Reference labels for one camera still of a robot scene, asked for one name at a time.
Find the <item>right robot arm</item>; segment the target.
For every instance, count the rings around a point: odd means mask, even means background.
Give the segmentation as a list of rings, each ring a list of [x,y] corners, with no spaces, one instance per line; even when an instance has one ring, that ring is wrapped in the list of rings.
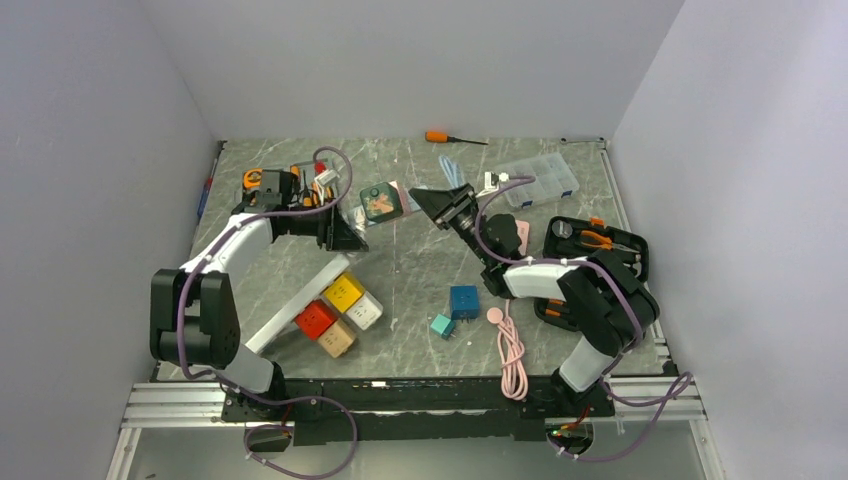
[[[590,390],[644,339],[660,315],[644,283],[610,251],[572,259],[532,258],[520,251],[514,216],[485,215],[470,185],[412,188],[409,194],[437,227],[454,231],[481,260],[481,276],[493,295],[564,302],[580,335],[552,375],[551,401],[564,415],[588,404]]]

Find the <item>teal plug adapter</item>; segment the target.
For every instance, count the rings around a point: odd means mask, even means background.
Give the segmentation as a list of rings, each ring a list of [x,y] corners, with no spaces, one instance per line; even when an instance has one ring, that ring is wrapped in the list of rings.
[[[429,329],[443,340],[448,340],[454,334],[456,321],[442,314],[436,315],[430,322]]]

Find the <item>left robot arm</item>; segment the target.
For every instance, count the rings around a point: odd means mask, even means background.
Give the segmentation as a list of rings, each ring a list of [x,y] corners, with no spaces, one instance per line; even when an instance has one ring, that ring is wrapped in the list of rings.
[[[331,252],[366,252],[366,241],[337,208],[315,213],[236,213],[200,254],[151,280],[149,346],[154,359],[180,367],[189,379],[213,376],[248,395],[264,420],[287,406],[281,367],[241,340],[233,288],[256,257],[284,235],[310,236]]]

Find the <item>clear plastic organizer box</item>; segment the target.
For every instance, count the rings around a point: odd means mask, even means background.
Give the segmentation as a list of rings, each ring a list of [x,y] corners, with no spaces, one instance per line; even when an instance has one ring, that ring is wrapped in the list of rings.
[[[514,209],[524,209],[573,196],[580,188],[577,177],[561,153],[546,153],[511,161],[494,168],[494,173],[514,181],[532,176],[535,181],[518,186],[504,194]]]

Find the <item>white power strip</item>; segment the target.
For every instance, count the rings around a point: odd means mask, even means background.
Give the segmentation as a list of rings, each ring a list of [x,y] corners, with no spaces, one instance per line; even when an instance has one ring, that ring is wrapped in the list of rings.
[[[350,265],[351,263],[346,256],[336,255],[245,343],[246,347],[254,353],[261,353],[294,322],[294,319],[313,300],[320,297],[322,292]]]

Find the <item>blue cube socket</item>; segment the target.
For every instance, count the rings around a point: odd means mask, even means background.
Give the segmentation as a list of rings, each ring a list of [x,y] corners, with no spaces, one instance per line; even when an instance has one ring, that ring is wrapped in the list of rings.
[[[470,321],[480,316],[478,289],[474,285],[451,286],[449,292],[449,313],[454,321]]]

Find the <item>grey tool tray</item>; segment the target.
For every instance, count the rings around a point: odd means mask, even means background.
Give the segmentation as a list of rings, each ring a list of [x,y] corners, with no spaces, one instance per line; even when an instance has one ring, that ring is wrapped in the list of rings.
[[[323,161],[284,168],[252,168],[241,175],[238,203],[232,214],[313,209],[322,205],[315,177],[326,170]]]

